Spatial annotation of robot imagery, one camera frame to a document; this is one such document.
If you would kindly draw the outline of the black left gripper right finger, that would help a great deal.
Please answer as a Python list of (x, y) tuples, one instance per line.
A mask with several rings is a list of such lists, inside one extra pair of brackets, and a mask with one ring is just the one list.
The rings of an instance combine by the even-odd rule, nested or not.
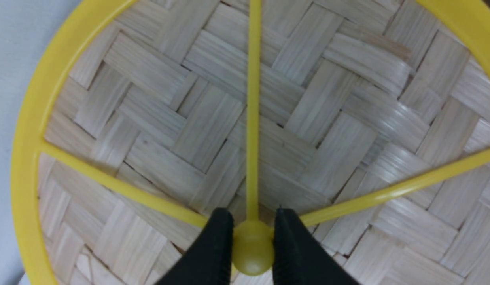
[(273, 241), (275, 285), (357, 285), (320, 245), (293, 209), (277, 209)]

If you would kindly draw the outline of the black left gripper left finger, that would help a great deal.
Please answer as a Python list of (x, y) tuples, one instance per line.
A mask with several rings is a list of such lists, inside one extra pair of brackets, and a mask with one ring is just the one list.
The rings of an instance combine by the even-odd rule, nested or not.
[(227, 209), (215, 209), (186, 253), (157, 285), (229, 285), (234, 220)]

